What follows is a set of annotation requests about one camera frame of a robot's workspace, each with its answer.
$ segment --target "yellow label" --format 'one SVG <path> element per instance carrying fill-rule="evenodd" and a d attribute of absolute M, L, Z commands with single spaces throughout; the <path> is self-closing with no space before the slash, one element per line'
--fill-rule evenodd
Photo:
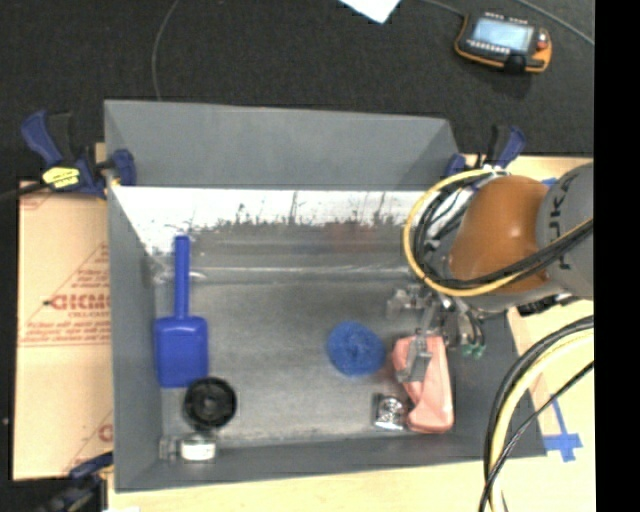
<path fill-rule="evenodd" d="M 65 188 L 80 182 L 80 171 L 75 167 L 52 167 L 42 175 L 47 185 L 53 188 Z"/>

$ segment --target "pink object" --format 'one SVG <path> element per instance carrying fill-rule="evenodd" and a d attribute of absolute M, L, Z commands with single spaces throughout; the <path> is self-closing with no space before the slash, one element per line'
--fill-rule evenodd
<path fill-rule="evenodd" d="M 406 367 L 409 346 L 415 339 L 409 336 L 396 342 L 392 354 L 396 371 Z M 453 426 L 454 419 L 447 351 L 442 336 L 427 336 L 426 342 L 432 356 L 424 380 L 402 383 L 415 404 L 407 416 L 407 425 L 415 432 L 441 434 Z"/>

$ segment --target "cardboard sheet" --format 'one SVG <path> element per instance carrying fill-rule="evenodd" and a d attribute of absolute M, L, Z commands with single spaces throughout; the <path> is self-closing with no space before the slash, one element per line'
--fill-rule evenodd
<path fill-rule="evenodd" d="M 19 214 L 16 480 L 113 444 L 106 203 L 45 190 Z"/>

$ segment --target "blue tape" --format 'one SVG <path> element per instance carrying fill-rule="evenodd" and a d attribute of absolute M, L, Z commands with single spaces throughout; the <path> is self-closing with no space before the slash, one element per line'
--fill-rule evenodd
<path fill-rule="evenodd" d="M 574 461 L 576 460 L 576 456 L 573 453 L 573 450 L 576 448 L 582 448 L 583 446 L 582 441 L 580 441 L 580 436 L 578 434 L 568 433 L 567 426 L 565 425 L 562 412 L 560 411 L 560 405 L 557 400 L 554 400 L 551 405 L 553 406 L 553 410 L 558 418 L 560 434 L 542 436 L 544 447 L 547 451 L 558 450 L 562 456 L 563 462 Z"/>

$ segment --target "white paper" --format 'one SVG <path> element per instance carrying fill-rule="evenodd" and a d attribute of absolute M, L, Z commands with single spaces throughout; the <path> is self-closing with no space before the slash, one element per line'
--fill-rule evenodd
<path fill-rule="evenodd" d="M 400 0 L 342 0 L 367 18 L 384 23 Z"/>

